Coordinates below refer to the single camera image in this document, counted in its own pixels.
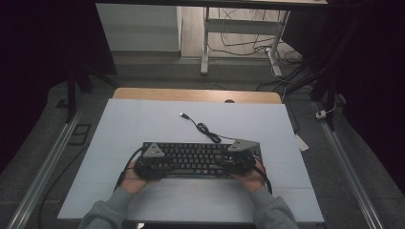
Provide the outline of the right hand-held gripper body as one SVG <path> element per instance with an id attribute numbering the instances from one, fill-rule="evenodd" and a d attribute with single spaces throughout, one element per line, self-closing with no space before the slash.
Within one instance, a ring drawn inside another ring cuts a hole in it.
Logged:
<path id="1" fill-rule="evenodd" d="M 236 139 L 221 151 L 219 165 L 229 174 L 245 175 L 256 165 L 255 154 L 259 151 L 259 142 Z"/>

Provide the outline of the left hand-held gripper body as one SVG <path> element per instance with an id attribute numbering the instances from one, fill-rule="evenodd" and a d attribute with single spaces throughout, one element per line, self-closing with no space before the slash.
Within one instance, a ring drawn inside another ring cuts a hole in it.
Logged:
<path id="1" fill-rule="evenodd" d="M 138 157 L 134 171 L 143 180 L 158 180 L 167 176 L 164 163 L 167 156 L 160 149 L 156 142 L 145 147 L 145 150 Z"/>

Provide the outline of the black computer keyboard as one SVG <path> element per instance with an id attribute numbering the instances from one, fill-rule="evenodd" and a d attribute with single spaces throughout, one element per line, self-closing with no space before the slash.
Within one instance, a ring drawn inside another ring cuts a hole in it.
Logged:
<path id="1" fill-rule="evenodd" d="M 143 149 L 153 142 L 144 142 Z M 167 156 L 166 177 L 230 178 L 220 165 L 221 151 L 231 144 L 156 142 Z M 255 158 L 262 160 L 261 148 Z"/>

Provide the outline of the person's left hand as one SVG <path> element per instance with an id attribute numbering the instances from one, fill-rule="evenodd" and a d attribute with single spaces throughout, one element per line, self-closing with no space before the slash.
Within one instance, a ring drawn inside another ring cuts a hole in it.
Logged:
<path id="1" fill-rule="evenodd" d="M 135 161 L 129 164 L 120 183 L 120 187 L 133 196 L 139 194 L 148 184 L 155 183 L 154 180 L 141 179 L 133 169 L 135 164 Z"/>

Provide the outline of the person's right hand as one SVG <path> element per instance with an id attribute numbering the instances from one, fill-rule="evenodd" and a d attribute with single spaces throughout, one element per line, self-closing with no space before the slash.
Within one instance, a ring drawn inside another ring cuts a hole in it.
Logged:
<path id="1" fill-rule="evenodd" d="M 231 174 L 232 177 L 239 180 L 249 193 L 253 193 L 265 186 L 265 181 L 262 176 L 255 170 L 241 176 Z"/>

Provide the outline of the white board mat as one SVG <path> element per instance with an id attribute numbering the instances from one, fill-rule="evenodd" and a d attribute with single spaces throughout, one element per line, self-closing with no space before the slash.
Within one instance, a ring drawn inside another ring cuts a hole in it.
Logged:
<path id="1" fill-rule="evenodd" d="M 285 200 L 297 221 L 323 221 L 284 105 L 134 99 L 108 101 L 59 217 L 80 219 L 96 201 L 108 199 L 129 157 L 144 142 L 207 142 L 197 122 L 223 135 L 225 143 L 235 138 L 259 142 L 274 196 Z M 253 220 L 248 193 L 231 178 L 166 178 L 150 184 L 130 203 L 129 217 L 144 222 Z"/>

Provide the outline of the white paper tag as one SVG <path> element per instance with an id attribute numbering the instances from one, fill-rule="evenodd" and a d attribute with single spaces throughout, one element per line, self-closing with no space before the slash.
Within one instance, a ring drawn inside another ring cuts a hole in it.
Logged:
<path id="1" fill-rule="evenodd" d="M 300 151 L 305 152 L 309 148 L 308 144 L 299 135 L 296 135 L 295 137 Z"/>

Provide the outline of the black device with screen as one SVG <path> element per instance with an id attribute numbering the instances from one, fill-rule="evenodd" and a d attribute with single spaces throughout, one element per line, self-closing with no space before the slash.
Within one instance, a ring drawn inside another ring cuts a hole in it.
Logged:
<path id="1" fill-rule="evenodd" d="M 140 226 L 140 222 L 133 220 L 125 220 L 122 223 L 121 229 L 257 229 L 252 223 L 235 224 L 235 223 L 151 223 L 144 222 Z"/>

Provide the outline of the wooden table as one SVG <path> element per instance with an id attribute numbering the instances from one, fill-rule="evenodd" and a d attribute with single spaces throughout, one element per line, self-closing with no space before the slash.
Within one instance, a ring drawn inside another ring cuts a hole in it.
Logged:
<path id="1" fill-rule="evenodd" d="M 277 93 L 220 90 L 118 88 L 115 99 L 281 104 Z"/>

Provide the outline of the black stand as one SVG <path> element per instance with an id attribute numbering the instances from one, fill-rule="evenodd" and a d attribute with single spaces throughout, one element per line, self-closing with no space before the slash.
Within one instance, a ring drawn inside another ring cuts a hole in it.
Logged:
<path id="1" fill-rule="evenodd" d="M 333 111 L 335 109 L 336 76 L 335 68 L 326 66 L 318 73 L 317 82 L 309 94 L 312 101 L 320 101 L 324 95 L 327 96 L 326 123 L 332 131 L 334 130 Z"/>
<path id="2" fill-rule="evenodd" d="M 89 94 L 93 91 L 93 84 L 90 80 L 90 68 L 88 65 L 73 67 L 68 73 L 68 116 L 67 123 L 70 123 L 74 117 L 76 110 L 76 88 L 79 88 L 83 93 Z"/>

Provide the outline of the black floor frame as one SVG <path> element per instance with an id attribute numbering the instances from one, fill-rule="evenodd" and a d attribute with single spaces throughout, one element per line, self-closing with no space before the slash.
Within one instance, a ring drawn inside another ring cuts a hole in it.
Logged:
<path id="1" fill-rule="evenodd" d="M 72 146 L 83 146 L 89 136 L 91 127 L 91 124 L 77 124 L 71 134 L 68 144 Z"/>

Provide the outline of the aluminium rail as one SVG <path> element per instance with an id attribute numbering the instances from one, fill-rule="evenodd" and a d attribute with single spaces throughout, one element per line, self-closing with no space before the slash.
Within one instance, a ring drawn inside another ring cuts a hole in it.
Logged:
<path id="1" fill-rule="evenodd" d="M 358 206 L 369 228 L 384 229 L 380 216 L 377 214 L 369 195 L 361 184 L 360 179 L 357 176 L 357 173 L 355 172 L 337 134 L 330 128 L 324 117 L 318 118 L 316 116 L 315 119 L 318 120 L 322 125 L 326 138 L 329 141 L 335 157 L 342 169 L 342 173 L 352 189 L 352 194 L 356 198 Z"/>
<path id="2" fill-rule="evenodd" d="M 89 96 L 87 94 L 81 95 L 76 103 L 76 112 L 73 114 L 69 123 L 63 126 L 62 131 L 58 135 L 54 145 L 48 152 L 44 162 L 42 163 L 39 171 L 37 172 L 32 184 L 30 185 L 25 196 L 22 198 L 19 206 L 17 207 L 14 215 L 9 222 L 7 229 L 24 229 L 26 226 L 36 203 L 39 201 L 53 170 L 60 159 L 74 128 L 80 119 L 84 107 L 87 104 Z"/>

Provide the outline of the white desk frame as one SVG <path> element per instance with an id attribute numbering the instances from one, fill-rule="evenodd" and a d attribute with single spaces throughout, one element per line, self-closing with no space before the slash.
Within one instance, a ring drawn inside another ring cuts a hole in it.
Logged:
<path id="1" fill-rule="evenodd" d="M 280 43 L 283 31 L 288 21 L 288 10 L 280 11 L 280 18 L 276 21 L 231 19 L 229 13 L 224 18 L 211 18 L 210 8 L 205 7 L 203 11 L 203 43 L 201 75 L 208 74 L 208 38 L 210 33 L 231 33 L 231 34 L 254 34 L 270 35 L 272 43 L 269 48 L 265 48 L 265 54 L 269 60 L 271 71 L 274 76 L 281 76 L 282 72 L 276 60 L 276 52 Z"/>

